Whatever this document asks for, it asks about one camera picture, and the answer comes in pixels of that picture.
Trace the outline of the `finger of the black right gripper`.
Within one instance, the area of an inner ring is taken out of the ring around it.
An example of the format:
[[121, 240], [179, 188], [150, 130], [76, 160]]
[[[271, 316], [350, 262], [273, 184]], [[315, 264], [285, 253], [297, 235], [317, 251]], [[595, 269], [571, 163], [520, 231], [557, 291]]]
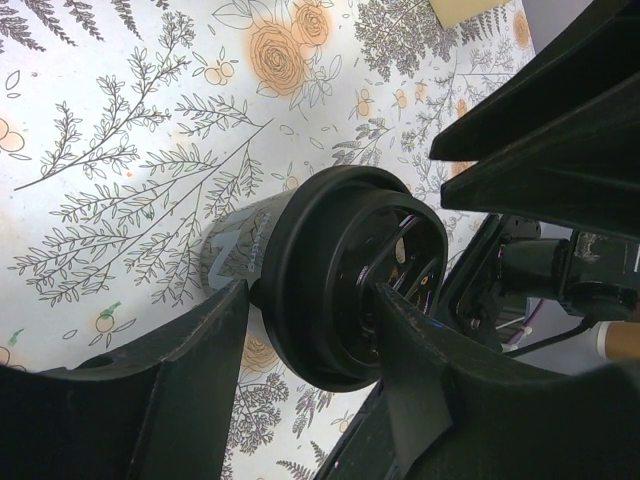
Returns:
[[606, 235], [639, 232], [639, 77], [444, 183], [446, 209], [521, 215]]
[[433, 140], [429, 157], [481, 160], [639, 72], [639, 3], [593, 1], [504, 85]]

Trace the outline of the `black plastic cup lid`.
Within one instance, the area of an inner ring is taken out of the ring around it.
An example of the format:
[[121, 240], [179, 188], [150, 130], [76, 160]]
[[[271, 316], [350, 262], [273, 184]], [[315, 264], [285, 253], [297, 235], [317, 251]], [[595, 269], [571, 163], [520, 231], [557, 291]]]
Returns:
[[399, 178], [334, 166], [303, 183], [278, 215], [250, 300], [291, 371], [318, 389], [352, 392], [380, 377], [377, 285], [428, 312], [447, 257], [439, 216]]

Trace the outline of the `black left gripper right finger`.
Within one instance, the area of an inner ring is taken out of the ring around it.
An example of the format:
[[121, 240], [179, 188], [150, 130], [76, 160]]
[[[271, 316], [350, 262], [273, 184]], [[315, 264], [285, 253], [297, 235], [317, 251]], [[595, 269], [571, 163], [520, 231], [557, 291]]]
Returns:
[[577, 376], [494, 352], [377, 289], [382, 383], [406, 479], [635, 479], [639, 365]]

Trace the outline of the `dark paper coffee cup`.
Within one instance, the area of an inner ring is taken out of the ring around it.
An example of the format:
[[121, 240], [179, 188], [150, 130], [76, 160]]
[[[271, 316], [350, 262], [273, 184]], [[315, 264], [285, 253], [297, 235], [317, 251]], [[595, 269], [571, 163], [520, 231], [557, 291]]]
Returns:
[[235, 280], [252, 286], [260, 278], [268, 241], [294, 193], [281, 192], [211, 225], [200, 256], [201, 281], [208, 295]]

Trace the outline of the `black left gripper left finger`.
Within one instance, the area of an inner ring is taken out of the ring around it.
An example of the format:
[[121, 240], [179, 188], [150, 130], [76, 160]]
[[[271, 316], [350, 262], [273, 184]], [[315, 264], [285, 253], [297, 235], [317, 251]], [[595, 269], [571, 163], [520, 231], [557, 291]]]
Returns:
[[234, 281], [68, 370], [1, 370], [5, 479], [217, 479], [249, 309]]

